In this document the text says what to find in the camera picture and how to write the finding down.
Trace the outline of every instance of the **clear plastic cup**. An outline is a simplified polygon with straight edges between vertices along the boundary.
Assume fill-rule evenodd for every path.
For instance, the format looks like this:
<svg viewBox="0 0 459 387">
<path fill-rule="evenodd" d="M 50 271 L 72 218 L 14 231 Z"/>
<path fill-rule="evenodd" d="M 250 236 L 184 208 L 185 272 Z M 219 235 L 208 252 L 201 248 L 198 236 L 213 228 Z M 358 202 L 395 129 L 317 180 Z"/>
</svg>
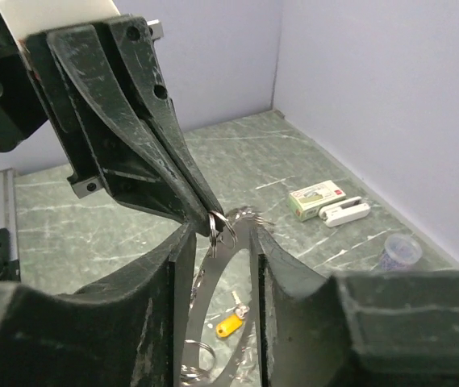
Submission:
<svg viewBox="0 0 459 387">
<path fill-rule="evenodd" d="M 414 238 L 392 234 L 385 241 L 380 255 L 380 268 L 387 271 L 410 270 L 423 255 L 423 249 Z"/>
</svg>

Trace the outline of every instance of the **small cardboard box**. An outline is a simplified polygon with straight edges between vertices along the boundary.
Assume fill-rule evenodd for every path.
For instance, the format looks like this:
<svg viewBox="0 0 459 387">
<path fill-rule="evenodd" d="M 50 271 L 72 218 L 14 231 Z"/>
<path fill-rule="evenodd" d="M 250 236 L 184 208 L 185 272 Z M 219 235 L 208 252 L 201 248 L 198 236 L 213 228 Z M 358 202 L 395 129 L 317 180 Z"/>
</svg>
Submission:
<svg viewBox="0 0 459 387">
<path fill-rule="evenodd" d="M 319 214 L 319 210 L 345 198 L 345 193 L 333 181 L 328 180 L 322 183 L 311 185 L 290 192 L 288 195 L 288 206 L 292 209 L 295 216 L 304 222 Z"/>
</svg>

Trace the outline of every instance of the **table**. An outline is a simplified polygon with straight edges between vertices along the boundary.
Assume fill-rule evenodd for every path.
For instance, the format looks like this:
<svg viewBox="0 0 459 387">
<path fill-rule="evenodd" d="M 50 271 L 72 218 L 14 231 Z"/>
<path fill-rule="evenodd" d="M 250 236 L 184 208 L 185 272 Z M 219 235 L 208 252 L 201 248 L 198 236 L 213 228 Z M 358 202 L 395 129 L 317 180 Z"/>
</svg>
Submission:
<svg viewBox="0 0 459 387">
<path fill-rule="evenodd" d="M 185 137 L 225 210 L 257 206 L 276 223 L 274 234 L 283 248 L 325 276 L 334 270 L 375 268 L 386 237 L 394 232 L 413 235 L 421 243 L 424 256 L 417 269 L 453 268 L 277 111 L 190 131 Z M 117 205 L 104 191 L 77 199 L 66 181 L 71 173 L 64 165 L 15 180 L 22 279 L 47 293 L 72 293 L 152 250 L 177 228 L 168 219 Z M 317 218 L 300 223 L 286 206 L 287 194 L 326 180 L 349 197 L 362 196 L 371 214 L 336 228 Z M 197 266 L 207 245 L 199 239 Z M 238 335 L 219 341 L 214 325 L 234 306 L 232 290 L 244 302 L 249 299 L 244 252 L 224 273 L 204 329 L 203 340 L 217 351 L 221 366 Z"/>
</svg>

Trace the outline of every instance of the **white wall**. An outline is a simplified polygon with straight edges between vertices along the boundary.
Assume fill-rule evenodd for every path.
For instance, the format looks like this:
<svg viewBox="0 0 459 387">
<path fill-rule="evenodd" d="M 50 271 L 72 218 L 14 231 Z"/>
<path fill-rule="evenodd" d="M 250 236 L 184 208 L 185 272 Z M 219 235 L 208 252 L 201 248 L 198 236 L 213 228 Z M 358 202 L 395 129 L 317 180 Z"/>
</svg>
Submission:
<svg viewBox="0 0 459 387">
<path fill-rule="evenodd" d="M 282 0 L 115 3 L 123 13 L 163 23 L 156 51 L 183 129 L 270 109 Z M 0 169 L 29 173 L 66 161 L 46 124 L 15 151 L 0 154 Z"/>
<path fill-rule="evenodd" d="M 275 106 L 459 261 L 459 2 L 285 1 Z"/>
</svg>

